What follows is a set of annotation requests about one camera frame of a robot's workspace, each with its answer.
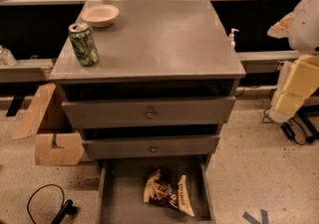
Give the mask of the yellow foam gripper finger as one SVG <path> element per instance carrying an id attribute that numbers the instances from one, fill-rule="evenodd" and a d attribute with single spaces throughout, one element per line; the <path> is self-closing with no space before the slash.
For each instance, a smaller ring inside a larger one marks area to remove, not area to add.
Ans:
<path id="1" fill-rule="evenodd" d="M 272 99 L 272 109 L 280 114 L 294 116 L 304 102 L 305 99 L 299 96 L 276 92 Z"/>
<path id="2" fill-rule="evenodd" d="M 291 66 L 284 92 L 308 99 L 319 88 L 319 57 L 300 56 Z"/>

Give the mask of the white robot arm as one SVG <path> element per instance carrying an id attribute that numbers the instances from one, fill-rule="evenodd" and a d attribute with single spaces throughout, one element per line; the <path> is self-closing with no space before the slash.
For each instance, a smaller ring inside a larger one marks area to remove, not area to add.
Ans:
<path id="1" fill-rule="evenodd" d="M 270 118 L 286 122 L 319 89 L 319 0 L 301 0 L 267 35 L 287 38 L 300 53 L 293 63 L 284 63 L 271 101 Z"/>

